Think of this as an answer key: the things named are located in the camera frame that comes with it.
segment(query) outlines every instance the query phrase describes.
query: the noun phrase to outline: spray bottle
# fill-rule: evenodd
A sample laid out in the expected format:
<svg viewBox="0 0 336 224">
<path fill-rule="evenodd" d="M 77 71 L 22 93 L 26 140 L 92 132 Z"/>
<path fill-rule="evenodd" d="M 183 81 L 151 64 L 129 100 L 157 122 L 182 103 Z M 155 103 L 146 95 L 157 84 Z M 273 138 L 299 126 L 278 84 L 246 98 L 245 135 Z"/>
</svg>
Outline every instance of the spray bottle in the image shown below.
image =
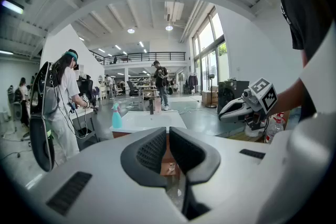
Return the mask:
<svg viewBox="0 0 336 224">
<path fill-rule="evenodd" d="M 112 116 L 112 126 L 113 128 L 119 129 L 122 127 L 121 116 L 118 112 L 119 103 L 113 105 L 113 116 Z"/>
</svg>

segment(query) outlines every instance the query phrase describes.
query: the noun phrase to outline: woman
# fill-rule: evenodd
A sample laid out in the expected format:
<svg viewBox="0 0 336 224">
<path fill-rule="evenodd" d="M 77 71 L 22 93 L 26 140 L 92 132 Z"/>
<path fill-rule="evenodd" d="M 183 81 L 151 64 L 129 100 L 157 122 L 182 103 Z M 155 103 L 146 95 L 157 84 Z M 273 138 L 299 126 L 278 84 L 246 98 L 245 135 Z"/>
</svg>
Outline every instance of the woman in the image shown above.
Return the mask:
<svg viewBox="0 0 336 224">
<path fill-rule="evenodd" d="M 66 159 L 79 153 L 75 130 L 68 114 L 71 109 L 69 98 L 76 105 L 88 108 L 90 103 L 79 97 L 79 89 L 76 82 L 74 67 L 77 65 L 78 54 L 74 50 L 68 50 L 54 63 L 56 71 L 57 94 L 59 98 L 58 108 L 49 117 L 51 134 L 62 148 Z"/>
<path fill-rule="evenodd" d="M 20 84 L 19 84 L 19 89 L 22 94 L 22 99 L 21 99 L 21 123 L 25 124 L 26 127 L 29 127 L 29 116 L 28 116 L 28 111 L 27 111 L 27 101 L 28 101 L 28 89 L 26 87 L 26 79 L 21 78 Z"/>
</svg>

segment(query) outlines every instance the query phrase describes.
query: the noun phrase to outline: pipe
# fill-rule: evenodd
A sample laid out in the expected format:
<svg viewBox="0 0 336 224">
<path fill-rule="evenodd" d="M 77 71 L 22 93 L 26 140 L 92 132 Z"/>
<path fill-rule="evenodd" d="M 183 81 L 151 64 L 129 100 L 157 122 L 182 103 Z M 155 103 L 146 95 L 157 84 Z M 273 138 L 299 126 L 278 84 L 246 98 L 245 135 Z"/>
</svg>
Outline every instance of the pipe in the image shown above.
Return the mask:
<svg viewBox="0 0 336 224">
<path fill-rule="evenodd" d="M 193 24 L 195 18 L 198 16 L 198 12 L 200 11 L 200 9 L 201 9 L 203 3 L 204 3 L 204 1 L 200 1 L 199 5 L 198 5 L 198 7 L 197 7 L 197 9 L 196 9 L 196 11 L 195 11 L 195 13 L 194 13 L 194 16 L 193 16 L 192 20 L 190 21 L 190 24 L 189 24 L 188 27 L 186 28 L 185 35 L 184 35 L 184 37 L 183 37 L 182 42 L 184 42 L 186 36 L 188 35 L 189 30 L 190 30 L 190 28 L 191 28 L 191 26 L 192 26 L 192 24 Z"/>
<path fill-rule="evenodd" d="M 185 28 L 184 28 L 183 33 L 182 33 L 182 36 L 181 36 L 181 38 L 180 38 L 180 43 L 181 43 L 181 41 L 182 41 L 182 39 L 183 39 L 183 36 L 184 36 L 184 34 L 185 34 L 185 32 L 186 32 L 187 27 L 189 26 L 189 23 L 190 23 L 191 19 L 194 17 L 194 13 L 195 13 L 196 7 L 198 6 L 199 2 L 200 2 L 200 0 L 197 0 L 197 1 L 196 1 L 195 5 L 194 5 L 194 8 L 193 8 L 193 10 L 191 11 L 190 17 L 189 17 L 189 19 L 188 19 L 188 21 L 187 21 L 187 24 L 185 25 Z"/>
</svg>

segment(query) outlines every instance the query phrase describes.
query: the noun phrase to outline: gray floor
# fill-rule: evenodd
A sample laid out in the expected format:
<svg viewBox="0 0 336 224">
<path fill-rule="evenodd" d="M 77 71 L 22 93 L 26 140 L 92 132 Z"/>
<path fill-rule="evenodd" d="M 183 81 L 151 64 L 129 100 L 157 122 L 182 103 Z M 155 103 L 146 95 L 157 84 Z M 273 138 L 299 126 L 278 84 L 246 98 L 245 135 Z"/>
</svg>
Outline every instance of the gray floor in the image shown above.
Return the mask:
<svg viewBox="0 0 336 224">
<path fill-rule="evenodd" d="M 170 95 L 170 97 L 174 98 L 187 96 L 192 95 Z M 116 97 L 114 100 L 102 100 L 99 105 L 98 114 L 93 116 L 93 122 L 98 137 L 102 140 L 113 139 L 109 128 L 112 122 L 112 107 L 115 102 L 119 102 L 121 116 L 124 116 L 128 111 L 143 111 L 144 108 L 145 110 L 149 110 L 148 101 L 145 103 L 145 107 L 142 104 L 140 106 L 130 106 L 132 101 L 137 100 L 137 97 L 130 98 L 123 95 Z M 170 109 L 179 111 L 187 129 L 195 132 L 201 132 L 206 135 L 228 137 L 242 131 L 244 128 L 242 124 L 228 124 L 219 121 L 216 109 L 205 108 L 201 102 L 197 102 L 196 100 L 193 101 L 193 99 L 191 99 L 191 101 L 180 102 L 174 99 L 174 102 L 170 102 L 169 105 Z M 29 188 L 34 183 L 38 182 L 45 175 L 45 172 L 36 163 L 32 149 L 28 145 L 28 141 L 20 141 L 23 130 L 19 123 L 17 123 L 17 126 L 18 131 L 15 133 L 13 133 L 13 122 L 6 123 L 2 126 L 1 134 L 5 134 L 5 136 L 0 138 L 1 164 L 7 171 L 11 180 Z M 65 162 L 65 156 L 56 143 L 54 143 L 54 146 L 55 160 L 57 163 L 54 169 L 57 169 L 58 165 Z M 169 187 L 167 190 L 168 196 L 179 209 L 182 208 L 183 204 L 184 182 L 183 175 L 181 175 L 180 180 L 177 180 L 176 178 L 171 179 L 169 180 Z"/>
</svg>

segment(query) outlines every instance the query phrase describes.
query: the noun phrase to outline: balcony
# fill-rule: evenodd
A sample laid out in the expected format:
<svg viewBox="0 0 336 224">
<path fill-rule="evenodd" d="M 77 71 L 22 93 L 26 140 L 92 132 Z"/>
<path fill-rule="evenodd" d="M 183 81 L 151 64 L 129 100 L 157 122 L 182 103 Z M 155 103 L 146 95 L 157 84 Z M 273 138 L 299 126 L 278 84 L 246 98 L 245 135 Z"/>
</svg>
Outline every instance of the balcony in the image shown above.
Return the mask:
<svg viewBox="0 0 336 224">
<path fill-rule="evenodd" d="M 140 54 L 121 54 L 104 57 L 93 51 L 92 55 L 105 67 L 121 63 L 140 63 L 140 62 L 167 62 L 167 61 L 185 61 L 185 52 L 147 52 Z"/>
</svg>

